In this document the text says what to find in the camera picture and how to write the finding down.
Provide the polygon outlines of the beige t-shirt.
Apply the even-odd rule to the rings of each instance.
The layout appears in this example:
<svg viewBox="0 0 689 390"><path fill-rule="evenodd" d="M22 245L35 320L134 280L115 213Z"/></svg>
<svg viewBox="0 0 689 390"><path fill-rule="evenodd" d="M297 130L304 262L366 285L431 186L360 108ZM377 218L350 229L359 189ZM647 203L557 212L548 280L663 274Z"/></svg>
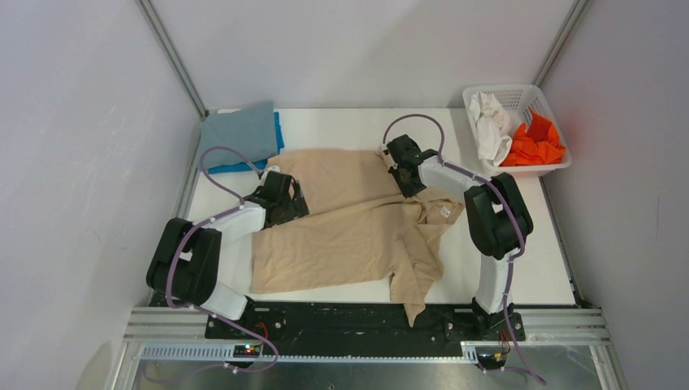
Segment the beige t-shirt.
<svg viewBox="0 0 689 390"><path fill-rule="evenodd" d="M444 275L440 242L462 202L430 186L404 197L372 150L304 149L268 163L299 181L309 214L253 236L251 292L386 279L391 301L414 324Z"/></svg>

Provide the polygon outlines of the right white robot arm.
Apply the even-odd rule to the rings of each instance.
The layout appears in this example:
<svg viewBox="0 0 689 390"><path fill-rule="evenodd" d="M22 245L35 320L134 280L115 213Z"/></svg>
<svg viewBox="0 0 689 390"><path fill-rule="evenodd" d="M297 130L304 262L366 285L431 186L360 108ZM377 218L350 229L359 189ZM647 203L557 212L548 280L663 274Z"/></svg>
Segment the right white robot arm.
<svg viewBox="0 0 689 390"><path fill-rule="evenodd" d="M511 331L514 260L524 254L534 228L516 180L507 173L482 177L436 150L420 149L407 135L381 145L380 152L404 197L433 187L463 198L470 238L481 254L470 329L482 340Z"/></svg>

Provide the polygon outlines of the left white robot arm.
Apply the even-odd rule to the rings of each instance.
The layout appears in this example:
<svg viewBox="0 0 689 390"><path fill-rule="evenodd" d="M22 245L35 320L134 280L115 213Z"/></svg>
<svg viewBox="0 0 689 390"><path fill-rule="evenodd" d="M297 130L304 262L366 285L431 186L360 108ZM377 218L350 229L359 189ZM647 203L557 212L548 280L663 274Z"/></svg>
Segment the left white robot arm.
<svg viewBox="0 0 689 390"><path fill-rule="evenodd" d="M246 309L247 296L219 281L221 247L309 213L301 183L292 175L267 171L260 185L229 210L198 223L170 219L145 282L165 297L224 317L225 327L235 337L248 337L257 318Z"/></svg>

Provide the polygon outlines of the folded blue t-shirt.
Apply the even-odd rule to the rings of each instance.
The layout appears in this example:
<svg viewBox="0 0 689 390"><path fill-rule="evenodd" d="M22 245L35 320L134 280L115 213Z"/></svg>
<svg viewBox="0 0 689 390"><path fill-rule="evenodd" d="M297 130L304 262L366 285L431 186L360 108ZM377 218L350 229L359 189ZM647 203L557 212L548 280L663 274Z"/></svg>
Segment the folded blue t-shirt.
<svg viewBox="0 0 689 390"><path fill-rule="evenodd" d="M256 106L208 116L201 127L199 151L215 146L233 148L241 156L224 150L210 152L205 160L210 174L251 171L250 164L263 169L267 159L285 147L279 112L272 106Z"/></svg>

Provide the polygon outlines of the folded grey t-shirt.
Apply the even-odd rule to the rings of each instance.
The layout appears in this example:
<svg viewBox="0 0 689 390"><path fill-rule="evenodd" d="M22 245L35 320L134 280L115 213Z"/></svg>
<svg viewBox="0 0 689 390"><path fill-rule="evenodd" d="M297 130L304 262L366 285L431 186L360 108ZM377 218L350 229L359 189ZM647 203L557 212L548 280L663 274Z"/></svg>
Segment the folded grey t-shirt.
<svg viewBox="0 0 689 390"><path fill-rule="evenodd" d="M212 147L230 147L263 169L267 159L284 148L280 115L272 102L262 102L231 113L210 114L201 124L197 148L203 154Z"/></svg>

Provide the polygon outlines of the white crumpled t-shirt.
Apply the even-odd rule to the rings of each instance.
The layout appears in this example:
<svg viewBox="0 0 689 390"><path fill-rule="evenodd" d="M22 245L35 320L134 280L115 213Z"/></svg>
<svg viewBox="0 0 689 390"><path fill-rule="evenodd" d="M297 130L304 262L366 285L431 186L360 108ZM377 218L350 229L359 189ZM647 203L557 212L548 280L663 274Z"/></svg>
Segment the white crumpled t-shirt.
<svg viewBox="0 0 689 390"><path fill-rule="evenodd" d="M513 143L509 112L494 94L483 92L471 96L468 110L475 125L474 137L479 159L493 167L500 166Z"/></svg>

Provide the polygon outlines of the white plastic laundry basket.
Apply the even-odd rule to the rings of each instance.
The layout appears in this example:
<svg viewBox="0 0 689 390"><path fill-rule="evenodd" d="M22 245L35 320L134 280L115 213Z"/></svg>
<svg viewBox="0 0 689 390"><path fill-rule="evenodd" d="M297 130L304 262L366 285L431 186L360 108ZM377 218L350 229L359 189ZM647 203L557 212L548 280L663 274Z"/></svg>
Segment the white plastic laundry basket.
<svg viewBox="0 0 689 390"><path fill-rule="evenodd" d="M569 148L540 88L480 85L465 89L462 97L487 173L543 176L571 165Z"/></svg>

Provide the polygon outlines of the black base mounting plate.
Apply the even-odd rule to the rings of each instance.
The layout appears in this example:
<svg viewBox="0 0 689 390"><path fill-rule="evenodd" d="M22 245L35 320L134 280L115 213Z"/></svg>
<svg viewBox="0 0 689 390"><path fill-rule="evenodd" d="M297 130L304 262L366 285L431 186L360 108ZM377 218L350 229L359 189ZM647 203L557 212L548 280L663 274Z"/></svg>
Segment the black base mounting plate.
<svg viewBox="0 0 689 390"><path fill-rule="evenodd" d="M265 336L284 359L315 358L463 358L463 342L524 341L520 314L512 329L496 340L472 332L470 305L429 304L414 323L403 305L254 301L235 329L209 318L207 340L250 340L248 329Z"/></svg>

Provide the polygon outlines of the orange crumpled t-shirt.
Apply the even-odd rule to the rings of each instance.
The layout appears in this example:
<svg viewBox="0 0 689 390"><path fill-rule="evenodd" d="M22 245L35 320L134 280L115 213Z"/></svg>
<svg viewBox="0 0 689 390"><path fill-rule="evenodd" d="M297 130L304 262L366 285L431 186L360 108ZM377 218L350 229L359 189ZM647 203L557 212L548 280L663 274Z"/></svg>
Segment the orange crumpled t-shirt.
<svg viewBox="0 0 689 390"><path fill-rule="evenodd" d="M510 150L501 167L529 167L559 164L566 154L555 124L529 109L531 123L522 123L514 132Z"/></svg>

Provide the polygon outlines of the left controller board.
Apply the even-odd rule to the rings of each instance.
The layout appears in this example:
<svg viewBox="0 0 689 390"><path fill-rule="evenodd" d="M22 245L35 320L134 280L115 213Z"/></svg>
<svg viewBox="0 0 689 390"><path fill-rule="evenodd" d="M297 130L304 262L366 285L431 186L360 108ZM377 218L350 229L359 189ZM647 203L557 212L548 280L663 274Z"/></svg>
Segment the left controller board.
<svg viewBox="0 0 689 390"><path fill-rule="evenodd" d="M236 344L232 351L234 358L260 358L262 354L261 344Z"/></svg>

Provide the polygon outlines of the controller board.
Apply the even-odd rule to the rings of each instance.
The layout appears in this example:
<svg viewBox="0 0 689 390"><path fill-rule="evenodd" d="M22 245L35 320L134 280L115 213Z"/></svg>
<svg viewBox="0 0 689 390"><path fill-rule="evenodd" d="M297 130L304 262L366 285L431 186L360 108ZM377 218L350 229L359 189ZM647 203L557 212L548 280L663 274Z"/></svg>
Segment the controller board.
<svg viewBox="0 0 689 390"><path fill-rule="evenodd" d="M504 371L508 356L507 353L479 353L475 365L481 371Z"/></svg>
<svg viewBox="0 0 689 390"><path fill-rule="evenodd" d="M234 358L260 358L262 354L261 344L236 344L232 351Z"/></svg>

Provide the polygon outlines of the aluminium frame rail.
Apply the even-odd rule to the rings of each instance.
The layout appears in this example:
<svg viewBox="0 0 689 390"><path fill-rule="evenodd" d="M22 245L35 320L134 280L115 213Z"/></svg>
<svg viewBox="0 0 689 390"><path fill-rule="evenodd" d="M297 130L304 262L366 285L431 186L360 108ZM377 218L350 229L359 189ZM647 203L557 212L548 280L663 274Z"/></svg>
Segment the aluminium frame rail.
<svg viewBox="0 0 689 390"><path fill-rule="evenodd" d="M240 323L133 309L112 388L627 386L599 309L520 305L480 329L467 305L429 305L410 327L400 305L259 301Z"/></svg>

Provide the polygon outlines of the left corner aluminium post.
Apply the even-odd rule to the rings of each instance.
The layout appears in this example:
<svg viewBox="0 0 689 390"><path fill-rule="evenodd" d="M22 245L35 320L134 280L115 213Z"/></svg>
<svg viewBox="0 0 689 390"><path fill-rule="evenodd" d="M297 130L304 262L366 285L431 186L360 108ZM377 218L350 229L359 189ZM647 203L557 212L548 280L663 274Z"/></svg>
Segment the left corner aluminium post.
<svg viewBox="0 0 689 390"><path fill-rule="evenodd" d="M209 111L202 101L201 95L197 91L192 77L184 65L184 61L167 31L163 19L158 13L157 7L154 5L154 2L150 0L136 0L135 3L139 7L145 22L149 25L154 39L157 41L173 73L179 80L186 96L192 103L193 109L201 119L204 119L209 114Z"/></svg>

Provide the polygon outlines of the corner aluminium post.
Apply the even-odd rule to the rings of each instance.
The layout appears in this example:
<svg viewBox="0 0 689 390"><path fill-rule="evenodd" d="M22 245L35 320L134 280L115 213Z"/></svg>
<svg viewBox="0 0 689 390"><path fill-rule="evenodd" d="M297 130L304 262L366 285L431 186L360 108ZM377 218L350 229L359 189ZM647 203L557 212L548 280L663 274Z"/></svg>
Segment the corner aluminium post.
<svg viewBox="0 0 689 390"><path fill-rule="evenodd" d="M209 111L202 101L201 95L197 91L192 77L184 65L184 61L167 31L163 19L158 13L157 7L154 5L154 2L150 0L136 0L135 3L139 7L145 22L149 25L154 39L157 41L173 73L179 80L186 96L192 103L193 109L201 119L204 119L209 114Z"/></svg>
<svg viewBox="0 0 689 390"><path fill-rule="evenodd" d="M592 3L592 0L576 0L573 2L535 74L532 81L533 85L539 88L545 85L551 71L555 67L558 59L564 53L570 39L575 35L579 26L585 19Z"/></svg>

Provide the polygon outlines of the right corner aluminium post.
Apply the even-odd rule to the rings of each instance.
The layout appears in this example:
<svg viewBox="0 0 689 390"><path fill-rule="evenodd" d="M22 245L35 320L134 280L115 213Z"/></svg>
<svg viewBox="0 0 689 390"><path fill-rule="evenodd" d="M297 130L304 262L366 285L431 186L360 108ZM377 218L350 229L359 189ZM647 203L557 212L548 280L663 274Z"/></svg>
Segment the right corner aluminium post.
<svg viewBox="0 0 689 390"><path fill-rule="evenodd" d="M592 0L576 0L573 2L535 74L532 81L533 85L539 88L545 85L551 71L555 67L558 59L564 53L570 39L575 35L579 26L585 19L592 3Z"/></svg>

